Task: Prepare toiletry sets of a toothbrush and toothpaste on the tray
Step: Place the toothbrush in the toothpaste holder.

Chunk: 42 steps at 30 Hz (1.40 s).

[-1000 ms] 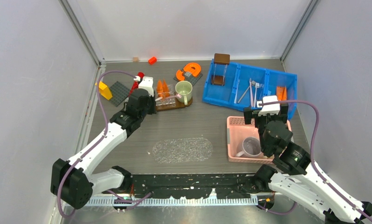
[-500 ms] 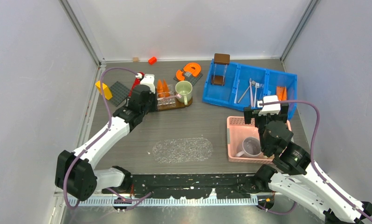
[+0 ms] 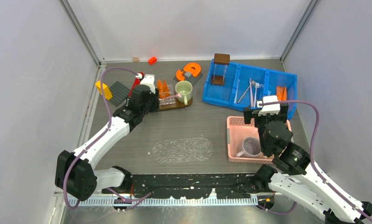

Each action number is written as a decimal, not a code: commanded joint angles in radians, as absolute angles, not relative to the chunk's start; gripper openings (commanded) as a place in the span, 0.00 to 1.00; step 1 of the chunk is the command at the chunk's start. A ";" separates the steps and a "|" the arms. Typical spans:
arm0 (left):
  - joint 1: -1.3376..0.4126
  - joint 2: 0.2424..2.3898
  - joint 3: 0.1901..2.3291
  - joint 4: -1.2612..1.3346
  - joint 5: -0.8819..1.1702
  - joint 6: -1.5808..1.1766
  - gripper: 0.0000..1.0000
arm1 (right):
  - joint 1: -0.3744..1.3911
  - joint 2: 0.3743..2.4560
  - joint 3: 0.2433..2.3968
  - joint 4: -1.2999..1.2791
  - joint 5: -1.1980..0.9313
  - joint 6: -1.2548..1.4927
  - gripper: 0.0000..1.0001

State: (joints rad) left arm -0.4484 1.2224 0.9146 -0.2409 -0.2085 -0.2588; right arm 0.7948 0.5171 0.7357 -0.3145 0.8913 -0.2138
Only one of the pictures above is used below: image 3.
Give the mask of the clear glass toothbrush holder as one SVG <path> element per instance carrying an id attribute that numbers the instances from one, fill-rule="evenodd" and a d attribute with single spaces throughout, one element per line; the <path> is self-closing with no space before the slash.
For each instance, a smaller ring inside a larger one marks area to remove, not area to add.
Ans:
<path id="1" fill-rule="evenodd" d="M 174 90 L 174 85 L 169 84 L 168 85 L 169 91 L 164 92 L 165 95 L 164 98 L 159 98 L 159 110 L 169 109 L 176 106 L 176 93 Z"/>

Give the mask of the light green mug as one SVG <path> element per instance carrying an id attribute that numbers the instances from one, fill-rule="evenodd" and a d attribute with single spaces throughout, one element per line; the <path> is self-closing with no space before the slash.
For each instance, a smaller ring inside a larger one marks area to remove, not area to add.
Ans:
<path id="1" fill-rule="evenodd" d="M 176 99 L 188 106 L 191 103 L 193 85 L 188 81 L 179 81 L 175 85 Z"/>

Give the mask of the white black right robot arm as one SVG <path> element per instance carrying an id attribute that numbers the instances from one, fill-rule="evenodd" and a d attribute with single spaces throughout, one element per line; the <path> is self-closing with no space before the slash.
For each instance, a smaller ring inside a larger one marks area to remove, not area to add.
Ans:
<path id="1" fill-rule="evenodd" d="M 372 203 L 346 193 L 319 167 L 312 151 L 292 142 L 288 105 L 274 95 L 265 96 L 256 109 L 243 109 L 244 122 L 257 128 L 261 152 L 272 157 L 272 165 L 262 165 L 255 173 L 255 187 L 287 196 L 327 224 L 372 221 Z"/>

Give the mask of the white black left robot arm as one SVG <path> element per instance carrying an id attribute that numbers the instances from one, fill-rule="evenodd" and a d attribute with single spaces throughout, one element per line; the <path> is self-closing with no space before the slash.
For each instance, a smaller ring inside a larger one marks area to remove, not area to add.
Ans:
<path id="1" fill-rule="evenodd" d="M 113 166 L 96 170 L 95 167 L 118 141 L 142 122 L 146 114 L 158 111 L 158 89 L 154 81 L 154 75 L 144 75 L 125 105 L 115 110 L 100 131 L 73 152 L 64 150 L 59 154 L 55 174 L 57 187 L 80 201 L 106 188 L 114 188 L 120 193 L 131 189 L 131 173 L 126 169 Z"/>

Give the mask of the lilac translucent mug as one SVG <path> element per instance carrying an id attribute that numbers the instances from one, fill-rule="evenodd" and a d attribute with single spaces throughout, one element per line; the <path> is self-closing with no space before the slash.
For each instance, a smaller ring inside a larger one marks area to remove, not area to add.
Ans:
<path id="1" fill-rule="evenodd" d="M 256 158 L 261 154 L 261 146 L 258 138 L 247 137 L 237 147 L 236 157 Z"/>

